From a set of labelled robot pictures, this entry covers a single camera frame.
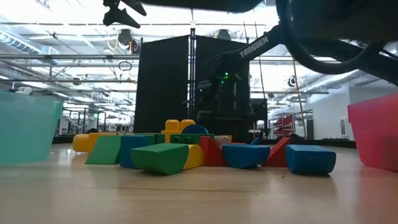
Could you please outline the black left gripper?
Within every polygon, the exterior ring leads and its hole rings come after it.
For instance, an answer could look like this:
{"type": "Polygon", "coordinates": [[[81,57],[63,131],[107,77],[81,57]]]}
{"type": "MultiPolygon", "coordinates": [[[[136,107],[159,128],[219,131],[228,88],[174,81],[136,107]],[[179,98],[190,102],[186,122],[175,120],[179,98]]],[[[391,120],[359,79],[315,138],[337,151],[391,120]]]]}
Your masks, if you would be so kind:
{"type": "Polygon", "coordinates": [[[139,29],[141,25],[137,23],[128,13],[126,9],[120,10],[119,3],[122,1],[125,5],[135,10],[142,16],[146,16],[146,10],[140,0],[103,0],[103,6],[109,7],[110,10],[104,14],[103,24],[110,26],[114,23],[120,23],[139,29]]]}

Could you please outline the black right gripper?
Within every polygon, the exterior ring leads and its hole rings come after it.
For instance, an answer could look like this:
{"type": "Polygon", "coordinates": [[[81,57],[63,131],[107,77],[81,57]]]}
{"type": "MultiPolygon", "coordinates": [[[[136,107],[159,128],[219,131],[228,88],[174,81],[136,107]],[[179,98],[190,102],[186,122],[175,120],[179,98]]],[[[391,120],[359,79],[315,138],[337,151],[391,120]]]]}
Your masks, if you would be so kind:
{"type": "Polygon", "coordinates": [[[201,70],[196,99],[198,120],[249,120],[249,70],[201,70]]]}

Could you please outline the long green plastic building block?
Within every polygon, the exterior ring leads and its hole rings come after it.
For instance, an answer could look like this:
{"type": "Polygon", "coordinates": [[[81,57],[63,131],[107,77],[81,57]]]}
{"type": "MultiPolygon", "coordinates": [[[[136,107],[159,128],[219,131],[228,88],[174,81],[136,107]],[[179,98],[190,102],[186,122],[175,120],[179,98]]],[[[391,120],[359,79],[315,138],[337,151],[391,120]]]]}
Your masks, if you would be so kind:
{"type": "Polygon", "coordinates": [[[171,134],[170,143],[176,144],[200,144],[200,138],[203,136],[215,138],[214,134],[171,134]]]}

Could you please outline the yellow plastic building block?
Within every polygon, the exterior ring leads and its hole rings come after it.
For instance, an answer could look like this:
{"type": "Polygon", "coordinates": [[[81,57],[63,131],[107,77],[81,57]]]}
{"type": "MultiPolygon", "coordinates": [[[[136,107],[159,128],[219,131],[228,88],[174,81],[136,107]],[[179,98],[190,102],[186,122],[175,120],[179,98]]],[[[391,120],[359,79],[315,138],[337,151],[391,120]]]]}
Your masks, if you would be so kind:
{"type": "Polygon", "coordinates": [[[75,152],[90,154],[99,136],[116,135],[116,133],[89,133],[77,134],[73,137],[72,148],[75,152]]]}
{"type": "Polygon", "coordinates": [[[168,119],[165,122],[165,129],[161,131],[161,133],[165,137],[165,143],[170,142],[171,134],[181,134],[182,131],[191,124],[196,124],[196,122],[192,119],[183,119],[182,121],[176,119],[168,119]]]}

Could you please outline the blue half-round wooden block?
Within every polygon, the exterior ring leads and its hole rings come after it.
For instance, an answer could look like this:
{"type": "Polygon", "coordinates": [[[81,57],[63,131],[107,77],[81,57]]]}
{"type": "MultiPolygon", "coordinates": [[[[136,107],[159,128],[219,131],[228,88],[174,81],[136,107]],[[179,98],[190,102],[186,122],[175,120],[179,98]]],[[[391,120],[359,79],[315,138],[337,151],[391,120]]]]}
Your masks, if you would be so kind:
{"type": "Polygon", "coordinates": [[[209,132],[199,124],[190,124],[182,130],[182,134],[209,134],[209,132]]]}

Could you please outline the natural wooden cylinder block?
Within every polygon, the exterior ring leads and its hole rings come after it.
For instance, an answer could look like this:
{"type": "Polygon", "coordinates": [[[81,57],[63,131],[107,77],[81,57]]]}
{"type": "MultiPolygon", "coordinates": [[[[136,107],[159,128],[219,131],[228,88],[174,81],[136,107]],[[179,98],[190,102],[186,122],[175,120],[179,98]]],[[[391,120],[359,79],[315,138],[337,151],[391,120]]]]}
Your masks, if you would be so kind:
{"type": "Polygon", "coordinates": [[[226,144],[231,144],[231,136],[215,136],[215,142],[220,148],[222,148],[226,144]]]}

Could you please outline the red storage rack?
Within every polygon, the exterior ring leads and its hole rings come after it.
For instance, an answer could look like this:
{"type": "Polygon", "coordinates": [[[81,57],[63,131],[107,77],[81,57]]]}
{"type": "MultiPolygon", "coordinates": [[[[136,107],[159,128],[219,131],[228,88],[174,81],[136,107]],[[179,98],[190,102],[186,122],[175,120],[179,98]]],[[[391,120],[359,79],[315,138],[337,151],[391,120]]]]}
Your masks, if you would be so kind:
{"type": "Polygon", "coordinates": [[[303,113],[279,113],[268,121],[271,139],[280,139],[287,136],[298,136],[314,140],[313,110],[303,113]]]}

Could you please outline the black folding partition screen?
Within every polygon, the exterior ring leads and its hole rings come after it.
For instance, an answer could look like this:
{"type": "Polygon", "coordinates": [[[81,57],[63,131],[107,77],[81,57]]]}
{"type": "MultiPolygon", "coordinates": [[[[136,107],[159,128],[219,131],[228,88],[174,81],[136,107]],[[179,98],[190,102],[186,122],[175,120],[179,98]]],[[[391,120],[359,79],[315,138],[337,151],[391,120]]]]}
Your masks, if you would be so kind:
{"type": "Polygon", "coordinates": [[[134,132],[159,133],[168,119],[193,119],[211,134],[249,136],[249,120],[198,120],[199,73],[212,57],[244,47],[243,43],[189,35],[145,42],[139,56],[134,132]]]}

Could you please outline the yellow arch wooden block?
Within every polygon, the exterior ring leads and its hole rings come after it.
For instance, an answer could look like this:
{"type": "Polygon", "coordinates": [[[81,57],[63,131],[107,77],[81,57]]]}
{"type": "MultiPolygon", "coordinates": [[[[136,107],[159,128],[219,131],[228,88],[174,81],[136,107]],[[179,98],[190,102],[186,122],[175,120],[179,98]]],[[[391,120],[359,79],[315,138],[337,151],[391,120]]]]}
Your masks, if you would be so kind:
{"type": "Polygon", "coordinates": [[[189,144],[188,145],[188,156],[183,167],[183,170],[193,169],[204,165],[204,154],[203,150],[199,145],[189,144]]]}

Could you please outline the grey overhead pipe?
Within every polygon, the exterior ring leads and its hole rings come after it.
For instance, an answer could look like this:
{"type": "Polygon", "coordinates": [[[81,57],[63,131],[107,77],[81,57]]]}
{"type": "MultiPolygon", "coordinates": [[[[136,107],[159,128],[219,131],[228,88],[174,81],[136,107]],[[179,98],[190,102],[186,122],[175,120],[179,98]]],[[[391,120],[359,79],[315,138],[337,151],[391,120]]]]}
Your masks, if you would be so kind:
{"type": "Polygon", "coordinates": [[[0,54],[0,59],[24,60],[138,60],[139,55],[78,55],[78,54],[0,54]]]}
{"type": "Polygon", "coordinates": [[[0,78],[0,82],[45,82],[45,83],[137,83],[137,80],[27,80],[27,79],[3,79],[0,78]]]}

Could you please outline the green wooden wedge block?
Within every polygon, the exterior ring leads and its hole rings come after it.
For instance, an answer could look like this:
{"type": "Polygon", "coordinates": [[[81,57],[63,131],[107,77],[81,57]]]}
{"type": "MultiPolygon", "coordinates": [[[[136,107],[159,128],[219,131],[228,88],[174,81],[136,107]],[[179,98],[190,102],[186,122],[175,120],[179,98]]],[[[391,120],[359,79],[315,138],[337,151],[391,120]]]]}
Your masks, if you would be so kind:
{"type": "Polygon", "coordinates": [[[94,148],[88,156],[85,164],[90,165],[114,165],[119,163],[121,148],[120,135],[99,136],[94,148]]]}

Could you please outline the red translucent plastic bin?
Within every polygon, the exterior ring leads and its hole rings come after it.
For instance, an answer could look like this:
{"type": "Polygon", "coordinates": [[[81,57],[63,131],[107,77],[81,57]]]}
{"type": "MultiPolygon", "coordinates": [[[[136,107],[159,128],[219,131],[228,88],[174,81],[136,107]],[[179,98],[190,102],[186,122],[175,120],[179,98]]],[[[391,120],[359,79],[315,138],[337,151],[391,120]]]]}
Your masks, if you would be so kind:
{"type": "Polygon", "coordinates": [[[398,172],[398,93],[348,105],[360,161],[398,172]]]}

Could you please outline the teal translucent plastic bin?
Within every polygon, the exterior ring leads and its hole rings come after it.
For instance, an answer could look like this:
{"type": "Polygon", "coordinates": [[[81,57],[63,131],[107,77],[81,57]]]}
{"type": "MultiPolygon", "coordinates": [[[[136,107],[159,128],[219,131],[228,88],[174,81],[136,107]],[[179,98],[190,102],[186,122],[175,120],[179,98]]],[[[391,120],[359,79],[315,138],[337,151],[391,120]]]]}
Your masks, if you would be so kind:
{"type": "Polygon", "coordinates": [[[61,113],[49,96],[0,91],[0,165],[45,160],[61,113]]]}

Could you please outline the silver ventilation duct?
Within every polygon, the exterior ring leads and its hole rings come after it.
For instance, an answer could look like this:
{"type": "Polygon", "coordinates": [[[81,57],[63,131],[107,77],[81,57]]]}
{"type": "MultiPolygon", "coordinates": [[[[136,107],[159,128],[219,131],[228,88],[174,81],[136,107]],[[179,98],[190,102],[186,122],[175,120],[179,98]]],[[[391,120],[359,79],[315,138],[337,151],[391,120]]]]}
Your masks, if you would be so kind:
{"type": "Polygon", "coordinates": [[[348,72],[340,75],[327,75],[307,86],[302,87],[300,91],[312,91],[322,88],[330,89],[331,87],[344,84],[363,75],[366,75],[366,72],[361,70],[354,70],[353,72],[348,72]]]}
{"type": "Polygon", "coordinates": [[[28,40],[23,39],[17,34],[8,32],[5,30],[0,30],[0,42],[8,46],[14,47],[15,49],[21,50],[27,54],[44,54],[44,55],[54,55],[60,52],[53,47],[47,45],[34,45],[28,40]]]}

